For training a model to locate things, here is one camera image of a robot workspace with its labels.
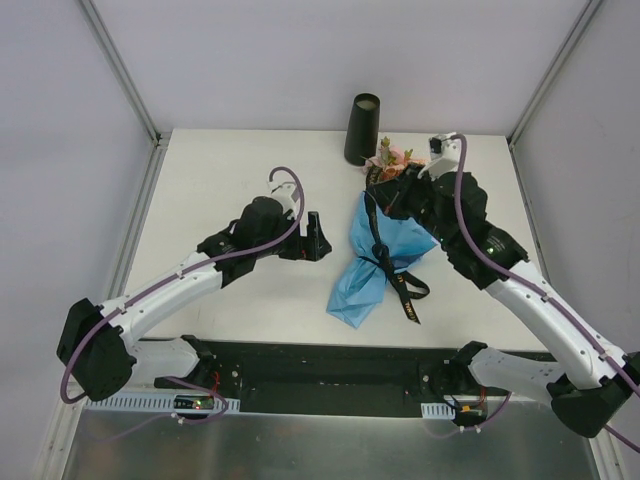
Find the white table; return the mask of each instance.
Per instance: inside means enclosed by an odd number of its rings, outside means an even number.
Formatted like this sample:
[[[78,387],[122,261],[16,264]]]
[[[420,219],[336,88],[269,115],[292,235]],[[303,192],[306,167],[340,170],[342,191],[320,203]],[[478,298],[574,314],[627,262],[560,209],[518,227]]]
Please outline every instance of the white table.
[[[394,145],[428,157],[429,135],[388,135]],[[267,175],[277,165],[299,175],[307,210],[320,212],[333,252],[318,263],[260,260],[252,273],[177,312],[150,336],[433,348],[479,340],[497,348],[544,350],[511,312],[458,275],[439,248],[411,270],[431,287],[428,297],[414,302],[422,325],[405,318],[391,287],[357,330],[326,313],[333,283],[354,258],[348,232],[364,188],[362,171],[343,158],[344,139],[343,132],[173,132],[127,291],[178,264],[254,197],[266,194]],[[467,170],[489,194],[488,219],[511,233],[537,263],[505,138],[468,140]]]

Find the white wall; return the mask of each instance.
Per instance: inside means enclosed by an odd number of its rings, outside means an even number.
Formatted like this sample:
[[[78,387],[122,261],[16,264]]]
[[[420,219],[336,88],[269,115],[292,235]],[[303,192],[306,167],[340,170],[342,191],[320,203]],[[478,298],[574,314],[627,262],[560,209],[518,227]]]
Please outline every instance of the white wall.
[[[516,149],[558,290],[640,350],[640,2],[605,2]],[[640,443],[640,401],[615,418]],[[629,478],[640,456],[626,447]]]
[[[21,480],[66,310],[104,293],[150,144],[74,2],[3,2],[0,52],[0,478]]]
[[[585,0],[96,0],[163,131],[508,134]]]

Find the purple cable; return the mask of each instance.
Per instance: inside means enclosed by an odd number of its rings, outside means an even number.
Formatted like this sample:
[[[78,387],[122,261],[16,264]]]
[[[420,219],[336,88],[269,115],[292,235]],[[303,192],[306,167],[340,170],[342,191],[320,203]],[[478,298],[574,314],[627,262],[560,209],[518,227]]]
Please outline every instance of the purple cable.
[[[299,227],[300,221],[302,220],[302,215],[304,214],[304,207],[305,207],[305,204],[304,204],[304,190],[302,188],[302,183],[300,182],[300,179],[298,178],[298,176],[293,172],[293,170],[291,170],[288,167],[276,167],[273,170],[271,170],[271,172],[269,173],[269,181],[273,180],[273,176],[274,176],[274,174],[276,172],[286,172],[289,175],[291,175],[291,178],[293,178],[293,181],[295,182],[296,188],[299,191],[299,195],[300,195],[300,208],[299,208],[299,211],[298,211],[298,215],[296,216],[296,219],[293,222],[293,224],[287,229],[287,231],[284,232],[282,235],[280,235],[275,240],[267,242],[264,245],[260,245],[260,246],[253,247],[253,248],[248,248],[247,250],[240,250],[240,251],[237,251],[237,252],[225,253],[223,255],[218,255],[217,257],[208,258],[206,260],[198,262],[198,263],[196,263],[194,265],[191,265],[188,268],[185,268],[182,271],[183,274],[192,272],[193,270],[197,270],[198,268],[204,267],[204,266],[209,265],[211,263],[219,262],[219,261],[222,261],[222,260],[227,260],[229,258],[242,257],[244,255],[252,255],[254,253],[259,253],[259,252],[261,252],[263,250],[267,250],[267,249],[269,249],[271,247],[274,247],[274,246],[278,245],[280,242],[284,241],[289,235],[291,235],[296,230],[296,228]],[[142,292],[140,292],[135,297],[129,299],[125,303],[125,308],[131,307],[132,305],[134,305],[135,303],[139,302],[143,298],[149,296],[150,294],[152,294],[153,292],[155,292],[159,288],[162,288],[165,285],[167,285],[168,283],[171,283],[172,281],[177,280],[179,278],[180,278],[180,276],[178,274],[174,273],[173,275],[170,275],[170,276],[164,278],[163,280],[160,280],[158,283],[155,283],[154,285],[151,285],[149,288],[143,290]],[[78,343],[78,346],[73,351],[73,354],[71,355],[71,358],[69,359],[69,362],[67,363],[67,368],[65,368],[64,373],[62,374],[62,381],[60,382],[60,398],[62,398],[62,401],[64,403],[67,403],[67,404],[76,403],[76,402],[82,400],[86,396],[86,393],[81,393],[77,397],[70,398],[69,395],[67,394],[67,387],[69,385],[69,379],[71,378],[71,372],[73,372],[73,369],[76,366],[76,362],[78,361],[78,357],[80,357],[80,354],[85,349],[87,344],[91,341],[91,339],[94,337],[94,335],[96,333],[98,333],[98,331],[102,327],[104,327],[107,323],[109,323],[111,320],[113,320],[115,317],[117,317],[121,313],[122,313],[122,310],[120,310],[119,308],[116,308],[113,312],[109,313],[106,317],[104,317],[102,320],[100,320],[98,323],[96,323],[94,325],[94,327],[91,330],[89,330],[89,332],[87,332],[87,334],[82,338],[82,340],[80,340],[80,343]]]
[[[226,398],[224,398],[222,395],[218,394],[217,392],[211,391],[211,390],[207,390],[206,388],[200,387],[198,385],[194,385],[192,383],[188,383],[185,382],[184,380],[180,380],[179,378],[174,378],[174,377],[165,377],[165,379],[176,383],[178,385],[181,385],[183,387],[187,387],[190,388],[192,390],[198,390],[201,392],[206,393],[207,395],[211,395],[214,398],[217,398],[218,400],[220,400],[222,402],[222,410],[220,410],[219,412],[214,413],[213,415],[209,415],[204,419],[201,420],[192,420],[189,418],[184,418],[184,417],[179,417],[182,419],[182,423],[186,423],[187,425],[200,425],[203,423],[209,423],[212,422],[214,420],[217,420],[218,418],[220,418],[228,409],[229,409],[229,402],[227,401]],[[123,432],[117,433],[115,435],[112,435],[110,437],[106,437],[106,438],[97,438],[96,436],[94,436],[91,432],[89,432],[86,428],[83,429],[83,434],[88,436],[89,438],[91,438],[91,440],[93,440],[94,442],[97,443],[110,443],[113,442],[115,440],[118,440],[122,437],[126,437],[127,435],[129,435],[130,433],[136,432],[138,430],[140,430],[143,427],[146,427],[147,425],[149,425],[152,422],[155,422],[156,420],[159,420],[161,418],[171,418],[173,417],[173,414],[171,413],[160,413],[158,415],[154,415],[153,417],[147,418],[144,422],[140,422],[138,425],[131,427]]]
[[[456,173],[456,182],[455,182],[455,189],[454,189],[454,204],[455,204],[455,209],[456,209],[456,219],[458,220],[458,226],[460,227],[460,231],[462,232],[462,236],[464,237],[465,241],[467,242],[467,245],[469,245],[469,248],[473,251],[473,253],[475,254],[476,257],[478,257],[480,259],[480,261],[482,263],[484,263],[485,265],[487,265],[489,268],[492,268],[493,270],[495,270],[496,272],[511,278],[513,280],[515,280],[516,282],[524,285],[525,287],[527,287],[528,289],[532,290],[533,292],[535,292],[536,294],[540,295],[541,297],[545,297],[547,296],[547,293],[538,285],[536,285],[533,282],[530,282],[529,280],[521,277],[520,275],[513,273],[509,270],[507,270],[506,268],[498,265],[497,263],[495,263],[493,260],[491,260],[489,257],[487,257],[482,250],[480,250],[478,248],[478,246],[475,244],[475,242],[473,241],[473,238],[471,238],[471,234],[469,233],[469,230],[467,229],[467,225],[464,222],[464,216],[462,215],[462,199],[461,199],[461,192],[462,192],[462,175],[464,174],[464,163],[465,160],[467,158],[467,138],[462,135],[461,133],[456,133],[455,135],[451,136],[451,140],[460,140],[460,164],[458,165],[458,171]],[[602,345],[600,345],[600,343],[598,342],[598,340],[596,340],[596,338],[591,335],[591,333],[589,332],[589,330],[587,330],[584,325],[582,325],[580,323],[580,321],[564,306],[562,305],[556,298],[553,297],[549,297],[547,299],[547,301],[554,306],[554,308],[556,310],[558,310],[568,321],[569,323],[571,323],[571,325],[573,325],[576,330],[578,330],[582,336],[591,344],[591,346],[593,347],[593,349],[598,352],[598,355],[602,356],[604,358],[604,360],[611,366],[611,368],[620,375],[620,377],[629,385],[629,387],[631,388],[631,390],[638,396],[640,397],[640,387],[638,387],[638,385],[635,384],[635,382],[631,379],[631,377],[627,374],[627,372],[625,372],[622,367],[620,365],[617,364],[617,362],[611,358],[609,355],[607,355],[606,350],[604,349],[604,347]],[[616,432],[612,427],[605,425],[605,429],[612,433],[614,436],[616,436],[618,439],[620,439],[621,441],[623,441],[623,443],[625,443],[626,445],[628,445],[629,447],[633,448],[633,450],[640,452],[640,447],[638,447],[635,444],[632,444],[631,441],[627,440],[626,438],[624,440],[622,440],[622,435],[620,435],[618,432]]]
[[[511,399],[511,392],[507,393],[507,396],[504,398],[503,402],[500,404],[500,406],[498,408],[496,408],[495,412],[493,412],[491,415],[489,415],[489,418],[487,418],[484,422],[476,425],[475,427],[464,427],[462,429],[458,428],[456,430],[451,430],[450,432],[442,433],[442,434],[433,433],[432,431],[430,431],[424,425],[422,427],[424,428],[424,430],[427,432],[427,434],[430,437],[438,439],[438,440],[444,440],[445,438],[451,438],[457,433],[477,431],[476,430],[477,428],[482,429],[482,428],[488,427],[491,423],[493,423],[494,420],[496,419],[496,417],[498,415],[500,415],[504,411],[504,409],[507,406],[507,403],[509,403],[510,399]]]

